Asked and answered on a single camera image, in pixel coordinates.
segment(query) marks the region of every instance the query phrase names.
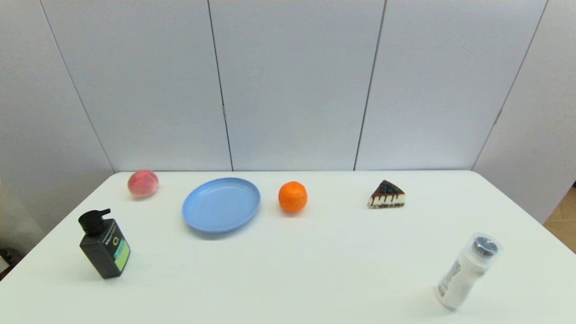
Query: blue plate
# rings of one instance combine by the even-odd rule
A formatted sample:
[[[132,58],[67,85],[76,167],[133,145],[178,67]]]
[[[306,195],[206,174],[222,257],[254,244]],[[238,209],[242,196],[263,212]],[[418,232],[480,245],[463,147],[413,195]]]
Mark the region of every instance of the blue plate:
[[[188,195],[182,214],[188,225],[206,233],[233,231],[246,224],[260,205],[260,192],[247,180],[216,179]]]

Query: tangerine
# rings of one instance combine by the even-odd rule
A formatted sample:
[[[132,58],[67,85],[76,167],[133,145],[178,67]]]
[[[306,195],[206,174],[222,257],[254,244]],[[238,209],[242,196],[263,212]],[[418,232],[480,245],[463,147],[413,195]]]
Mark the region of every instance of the tangerine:
[[[295,213],[304,208],[308,202],[306,188],[296,181],[285,183],[278,192],[278,201],[282,209]]]

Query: white bottle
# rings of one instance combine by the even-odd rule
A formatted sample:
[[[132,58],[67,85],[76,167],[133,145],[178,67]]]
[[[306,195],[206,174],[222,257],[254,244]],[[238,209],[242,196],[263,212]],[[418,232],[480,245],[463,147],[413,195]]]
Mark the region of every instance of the white bottle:
[[[452,268],[436,287],[436,298],[448,308],[458,308],[468,296],[476,280],[482,278],[502,254],[502,245],[482,233],[472,235],[460,251]]]

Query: panel seam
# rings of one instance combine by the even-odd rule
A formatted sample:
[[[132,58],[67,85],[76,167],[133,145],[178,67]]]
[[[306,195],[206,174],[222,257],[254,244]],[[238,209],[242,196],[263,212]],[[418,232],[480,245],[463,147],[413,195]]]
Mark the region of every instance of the panel seam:
[[[530,51],[530,48],[532,46],[532,42],[534,41],[534,37],[536,36],[536,32],[538,31],[538,27],[540,26],[540,22],[542,21],[542,17],[544,17],[544,12],[546,11],[547,6],[548,6],[548,0],[546,0],[546,3],[544,4],[544,9],[542,9],[542,13],[540,14],[540,18],[538,19],[538,23],[536,24],[536,28],[534,29],[534,34],[532,34],[532,38],[530,39],[530,43],[528,43],[528,48],[526,48],[526,52],[524,53],[524,57],[522,58],[522,61],[520,62],[520,66],[518,67],[518,71],[516,71],[516,75],[514,76],[514,80],[512,81],[512,84],[510,85],[510,89],[508,89],[508,93],[506,94],[506,97],[504,98],[504,102],[502,103],[502,106],[500,107],[500,110],[498,111],[498,115],[496,115],[496,119],[494,119],[494,123],[492,124],[492,128],[490,128],[490,131],[488,132],[488,136],[484,140],[484,144],[482,144],[482,147],[480,148],[480,152],[478,153],[478,156],[476,157],[476,160],[474,161],[474,164],[472,165],[471,170],[474,170],[474,168],[476,167],[476,163],[478,163],[478,160],[480,159],[480,156],[482,155],[482,151],[484,151],[484,148],[486,147],[486,143],[488,143],[488,139],[492,135],[492,132],[494,131],[494,127],[496,126],[496,123],[498,123],[498,119],[500,118],[500,115],[502,115],[502,110],[504,110],[504,106],[506,105],[506,102],[508,101],[508,97],[510,96],[510,93],[512,93],[512,89],[514,88],[514,84],[516,83],[516,79],[518,78],[518,75],[520,75],[520,71],[522,70],[522,66],[524,65],[524,61],[526,60],[526,56],[528,56],[528,52]]]
[[[234,171],[232,163],[232,149],[230,148],[230,135],[228,134],[228,121],[226,120],[226,107],[224,106],[224,93],[222,91],[222,80],[220,78],[220,65],[218,64],[218,54],[216,53],[216,37],[214,36],[214,26],[212,24],[212,10],[210,9],[210,0],[208,4],[208,16],[210,18],[210,30],[212,31],[212,44],[214,45],[214,58],[216,59],[216,71],[218,73],[218,85],[220,86],[220,99],[222,100],[222,116],[224,117],[224,127],[226,128],[226,140],[228,141],[228,154],[230,156],[230,168]]]
[[[384,26],[384,15],[386,14],[387,4],[388,0],[385,0],[384,7],[382,8],[382,17],[380,17],[380,29],[378,30],[378,39],[376,40],[376,50],[374,52],[374,60],[372,61],[372,71],[370,72],[370,82],[368,83],[368,93],[366,94],[366,103],[364,104],[364,114],[362,115],[362,124],[360,126],[360,136],[358,137],[358,146],[356,147],[356,157],[354,158],[353,171],[356,171],[356,164],[358,163],[358,153],[360,152],[360,143],[362,142],[364,121],[366,120],[366,111],[368,109],[368,101],[370,100],[370,90],[372,88],[372,79],[374,78],[374,68],[376,66],[376,59],[378,58],[378,48],[380,47],[380,39],[382,37],[382,29]]]
[[[62,63],[64,63],[64,68],[66,69],[66,73],[68,73],[68,77],[70,78],[70,82],[72,82],[72,86],[74,87],[74,91],[76,91],[76,95],[78,96],[78,100],[80,100],[80,104],[82,105],[82,108],[84,109],[84,114],[86,114],[86,117],[88,118],[88,122],[90,123],[90,126],[92,127],[92,130],[94,131],[94,135],[96,136],[96,139],[98,140],[98,143],[100,144],[100,147],[102,148],[102,152],[104,152],[104,156],[106,157],[106,160],[108,161],[108,164],[110,165],[110,169],[112,169],[112,173],[115,174],[116,170],[114,169],[112,162],[110,162],[110,158],[108,157],[108,153],[106,152],[106,149],[104,149],[104,145],[102,144],[102,140],[100,139],[100,136],[98,136],[98,132],[96,131],[96,128],[94,127],[94,123],[90,119],[90,115],[88,114],[88,111],[86,110],[86,106],[84,105],[84,102],[82,101],[82,97],[80,96],[80,93],[78,92],[78,88],[76,87],[76,83],[74,83],[74,79],[72,78],[72,74],[70,74],[70,69],[68,69],[68,65],[66,64],[66,60],[64,60],[64,55],[62,55],[62,51],[60,50],[60,45],[58,44],[58,41],[56,40],[56,35],[54,35],[54,31],[52,30],[52,25],[50,24],[50,20],[48,19],[48,15],[46,15],[46,10],[44,9],[44,4],[42,4],[42,0],[39,0],[38,2],[40,2],[40,7],[42,8],[42,13],[44,14],[44,18],[46,19],[46,23],[48,23],[48,28],[50,29],[50,33],[52,34],[52,38],[54,39],[54,43],[56,44],[56,48],[58,49],[58,54],[60,54],[60,58],[62,58]]]

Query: cake slice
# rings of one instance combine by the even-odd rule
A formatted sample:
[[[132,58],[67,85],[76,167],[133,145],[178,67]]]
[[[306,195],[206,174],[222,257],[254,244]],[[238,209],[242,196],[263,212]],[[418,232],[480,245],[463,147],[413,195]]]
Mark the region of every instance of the cake slice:
[[[404,206],[406,194],[395,184],[386,180],[382,181],[378,189],[370,197],[368,207],[370,208],[392,208]]]

